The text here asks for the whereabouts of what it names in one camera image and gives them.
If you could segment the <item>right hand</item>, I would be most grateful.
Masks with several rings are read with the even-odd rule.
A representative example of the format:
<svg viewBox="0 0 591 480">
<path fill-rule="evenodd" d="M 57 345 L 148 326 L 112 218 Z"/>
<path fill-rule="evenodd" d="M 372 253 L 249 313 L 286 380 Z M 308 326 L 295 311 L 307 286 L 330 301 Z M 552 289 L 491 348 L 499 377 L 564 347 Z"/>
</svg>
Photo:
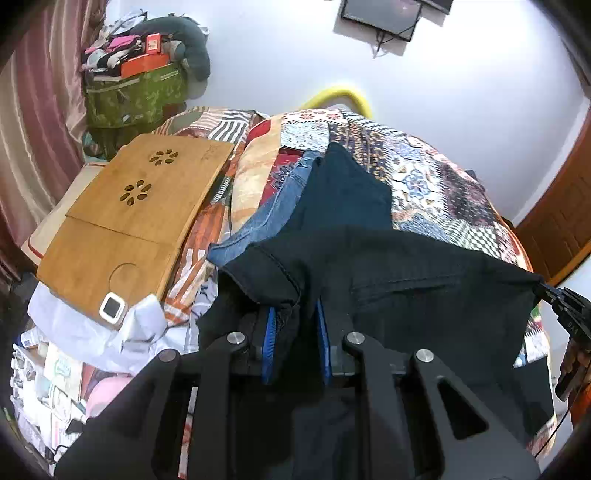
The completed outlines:
<svg viewBox="0 0 591 480">
<path fill-rule="evenodd" d="M 569 373 L 575 362 L 580 364 L 586 375 L 580 385 L 575 387 L 569 395 L 568 405 L 573 427 L 580 423 L 590 408 L 590 353 L 582 349 L 574 339 L 570 339 L 560 366 L 560 373 Z"/>
</svg>

